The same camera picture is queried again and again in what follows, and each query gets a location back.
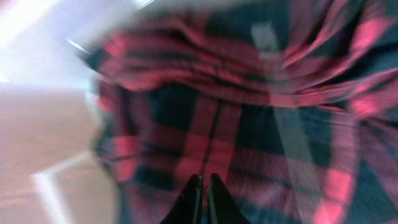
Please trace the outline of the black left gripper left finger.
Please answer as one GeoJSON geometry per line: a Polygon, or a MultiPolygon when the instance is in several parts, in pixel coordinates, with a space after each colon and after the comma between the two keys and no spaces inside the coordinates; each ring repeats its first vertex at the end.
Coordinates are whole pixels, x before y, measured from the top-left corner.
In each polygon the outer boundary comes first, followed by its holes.
{"type": "Polygon", "coordinates": [[[200,224],[202,197],[203,179],[193,174],[160,224],[200,224]]]}

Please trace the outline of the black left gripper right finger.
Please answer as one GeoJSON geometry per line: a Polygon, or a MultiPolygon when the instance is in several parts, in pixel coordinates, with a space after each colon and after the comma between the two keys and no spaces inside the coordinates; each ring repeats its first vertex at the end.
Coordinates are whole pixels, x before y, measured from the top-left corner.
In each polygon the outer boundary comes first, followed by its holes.
{"type": "Polygon", "coordinates": [[[211,174],[207,192],[209,224],[250,224],[218,174],[211,174]]]}

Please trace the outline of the red navy plaid shirt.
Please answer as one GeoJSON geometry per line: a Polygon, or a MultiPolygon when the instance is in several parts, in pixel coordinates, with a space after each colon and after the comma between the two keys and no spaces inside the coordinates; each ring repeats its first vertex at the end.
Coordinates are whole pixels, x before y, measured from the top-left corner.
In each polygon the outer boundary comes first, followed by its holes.
{"type": "Polygon", "coordinates": [[[119,223],[218,174],[251,223],[397,222],[397,2],[170,12],[87,59],[119,223]]]}

